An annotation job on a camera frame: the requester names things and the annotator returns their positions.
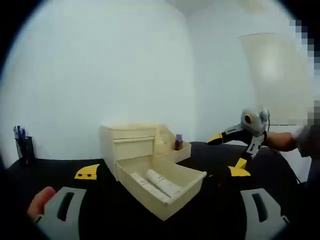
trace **robotic arm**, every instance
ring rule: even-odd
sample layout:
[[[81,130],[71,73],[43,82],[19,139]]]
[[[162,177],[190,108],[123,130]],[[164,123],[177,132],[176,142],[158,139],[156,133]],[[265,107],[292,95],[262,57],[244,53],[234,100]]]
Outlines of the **robotic arm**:
[[[259,111],[246,108],[242,111],[238,125],[228,128],[208,141],[208,145],[219,145],[232,140],[248,144],[237,164],[234,167],[229,166],[232,176],[250,176],[250,173],[245,170],[246,164],[256,156],[267,137],[266,126],[269,117],[269,110],[265,107]]]

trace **small bottle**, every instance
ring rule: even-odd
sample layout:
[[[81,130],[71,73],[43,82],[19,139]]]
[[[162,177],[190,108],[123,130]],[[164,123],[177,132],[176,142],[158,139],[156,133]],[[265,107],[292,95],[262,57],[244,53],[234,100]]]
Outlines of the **small bottle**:
[[[179,151],[182,148],[183,148],[182,134],[177,134],[175,136],[174,150]]]

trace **black table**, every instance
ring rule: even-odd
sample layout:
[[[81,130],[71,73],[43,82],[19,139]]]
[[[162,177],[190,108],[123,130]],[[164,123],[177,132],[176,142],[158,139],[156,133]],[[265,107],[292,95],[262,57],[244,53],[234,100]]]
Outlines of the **black table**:
[[[46,186],[58,191],[61,187],[87,189],[79,216],[81,239],[109,234],[117,237],[190,236],[244,239],[246,214],[240,190],[264,188],[281,206],[281,214],[295,218],[300,189],[288,162],[277,152],[263,147],[247,164],[252,178],[236,187],[217,182],[214,176],[234,166],[245,149],[238,145],[208,146],[193,142],[191,158],[179,164],[206,171],[200,192],[165,222],[144,208],[113,175],[102,159],[47,160],[37,159],[26,167],[15,162],[8,175],[20,201],[27,210],[34,195]],[[76,172],[89,165],[100,164],[97,181],[74,179]]]

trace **white wall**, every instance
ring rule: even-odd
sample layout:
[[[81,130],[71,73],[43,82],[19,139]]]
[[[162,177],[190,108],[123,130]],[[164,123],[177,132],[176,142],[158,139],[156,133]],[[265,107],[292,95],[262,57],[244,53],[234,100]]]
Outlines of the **white wall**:
[[[19,34],[0,86],[0,151],[26,127],[45,159],[100,158],[101,122],[160,122],[194,139],[184,16],[150,0],[45,2]]]
[[[188,12],[195,66],[197,141],[207,141],[238,124],[242,110],[256,106],[251,73],[240,36],[283,34],[296,41],[299,54],[307,55],[306,46],[302,47],[301,40],[296,39],[296,27],[289,15],[271,0],[262,0],[261,5],[264,8],[255,14],[253,8],[249,11],[241,8],[237,0],[212,0],[205,8]],[[292,132],[293,129],[291,126],[278,126],[275,131]],[[302,159],[298,150],[284,155],[298,177],[305,181],[311,160]]]

